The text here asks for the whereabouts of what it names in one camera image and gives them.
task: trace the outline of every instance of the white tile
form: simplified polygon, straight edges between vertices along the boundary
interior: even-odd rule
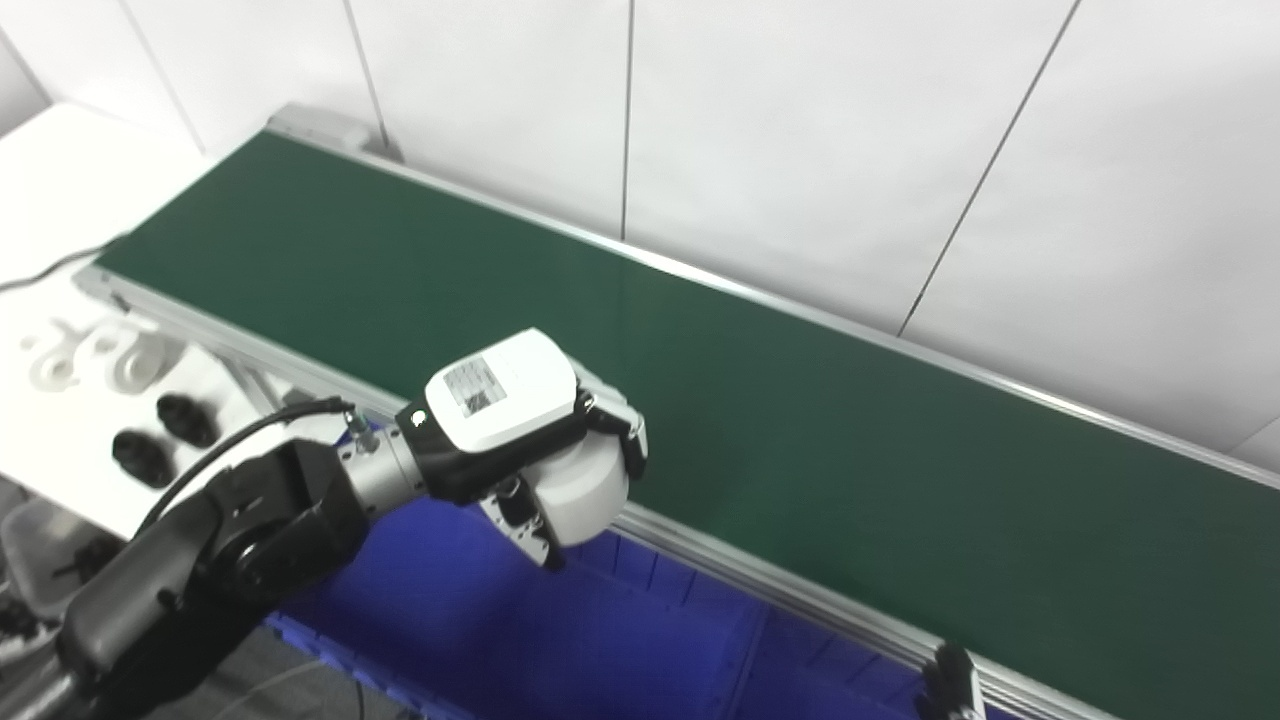
[[[205,147],[221,155],[285,102],[378,127],[342,0],[128,0]]]
[[[191,140],[119,3],[0,0],[0,27],[52,100]]]
[[[0,136],[47,105],[0,36]]]
[[[1280,473],[1280,418],[1249,436],[1233,448],[1230,455],[1272,473]]]
[[[617,237],[626,0],[353,0],[410,165]]]
[[[628,242],[896,332],[1068,8],[639,0]]]
[[[1277,37],[1084,3],[906,337],[1212,448],[1280,415]]]

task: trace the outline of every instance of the black part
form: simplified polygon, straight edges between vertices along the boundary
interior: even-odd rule
[[[929,702],[928,696],[923,694],[915,696],[915,698],[913,698],[911,701],[911,705],[915,707],[915,715],[920,720],[947,720],[941,711],[933,707],[933,703]]]
[[[415,427],[412,415],[419,410],[426,413],[426,419]],[[586,436],[586,420],[576,410],[484,452],[458,450],[425,402],[408,405],[397,413],[396,424],[413,452],[428,495],[456,505],[467,505],[485,497],[498,483]]]
[[[529,486],[525,482],[521,482],[520,487],[521,489],[511,497],[498,496],[498,511],[502,512],[502,519],[513,528],[524,525],[531,520],[534,515],[538,515],[538,505],[531,501],[531,493],[525,489]]]
[[[0,634],[32,639],[40,634],[40,619],[22,601],[0,596]]]
[[[87,583],[93,575],[97,575],[102,568],[106,568],[106,564],[119,555],[120,548],[123,547],[124,541],[120,538],[99,536],[81,547],[77,547],[72,553],[70,565],[59,568],[54,570],[52,574],[58,578],[76,573],[81,584]]]
[[[973,674],[973,659],[960,646],[947,642],[933,653],[938,661],[938,669],[954,683],[963,683],[969,687],[969,675]]]
[[[168,393],[156,400],[156,416],[169,434],[196,447],[211,447],[218,441],[214,419],[186,395]]]
[[[349,562],[369,518],[334,450],[293,439],[210,482],[225,592],[274,603]]]
[[[627,471],[627,479],[636,482],[643,478],[648,465],[649,457],[640,450],[640,439],[622,438],[622,468]]]
[[[369,532],[334,451],[289,441],[224,470],[142,530],[68,607],[60,657],[91,715],[186,696],[285,594],[348,562]]]
[[[547,528],[541,528],[539,534],[541,534]],[[543,539],[550,539],[550,533],[541,536]],[[559,543],[552,541],[547,550],[547,560],[543,562],[544,570],[558,571],[564,569],[564,551],[561,550]]]
[[[111,457],[129,475],[160,489],[173,482],[173,462],[165,448],[147,434],[120,430],[111,439]]]
[[[128,543],[67,607],[59,643],[87,676],[109,671],[182,596],[219,524],[218,509],[195,495]]]
[[[600,406],[594,402],[591,402],[586,410],[586,427],[598,433],[618,436],[621,438],[625,438],[631,433],[630,423],[617,415],[611,415],[609,413],[600,410]]]
[[[315,398],[316,396],[311,395],[305,389],[291,387],[289,389],[284,391],[283,396],[280,396],[280,402],[283,402],[285,406],[289,406],[289,405],[298,405],[301,402],[311,402]]]

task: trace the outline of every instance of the black cable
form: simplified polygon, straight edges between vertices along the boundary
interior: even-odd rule
[[[164,491],[164,495],[160,496],[160,500],[157,500],[156,503],[151,506],[151,511],[147,512],[147,516],[142,519],[142,524],[138,525],[138,533],[154,525],[155,521],[160,519],[160,515],[164,514],[164,509],[168,507],[170,502],[173,502],[174,497],[178,497],[178,493],[182,492],[182,488],[191,484],[191,480],[193,480],[196,475],[204,471],[205,468],[212,465],[214,460],[221,457],[228,450],[243,442],[244,438],[247,438],[248,436],[274,423],[297,420],[298,418],[306,418],[307,415],[330,415],[335,413],[346,413],[348,410],[355,410],[355,409],[356,409],[355,405],[347,402],[340,397],[311,400],[307,402],[300,402],[297,405],[289,405],[288,407],[282,407],[275,413],[259,418],[257,420],[253,420],[252,423],[236,430],[225,439],[223,439],[223,442],[215,445],[209,452],[204,455],[204,457],[196,460],[196,462],[192,464],[191,468],[187,468],[187,470],[182,475],[178,475],[178,479],[174,480],[173,484],[170,484],[169,488]]]
[[[65,266],[68,263],[74,263],[76,260],[79,260],[82,258],[88,258],[90,255],[96,255],[96,254],[106,250],[116,240],[119,240],[119,238],[111,238],[111,240],[104,242],[102,245],[99,245],[99,246],[95,246],[95,247],[86,247],[84,250],[77,250],[76,252],[72,252],[70,255],[64,255],[63,258],[59,258],[58,260],[55,260],[52,265],[50,265],[50,266],[45,268],[44,270],[36,273],[35,275],[31,275],[29,278],[18,278],[18,279],[13,279],[13,281],[5,281],[5,282],[0,283],[0,292],[8,292],[10,290],[18,290],[18,288],[22,288],[22,287],[31,287],[31,286],[38,283],[40,281],[47,278],[49,275],[56,273],[63,266]]]

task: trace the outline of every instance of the green conveyor belt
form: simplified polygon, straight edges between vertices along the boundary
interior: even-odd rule
[[[1256,482],[269,133],[97,263],[406,397],[538,325],[641,505],[1121,717],[1280,717]]]

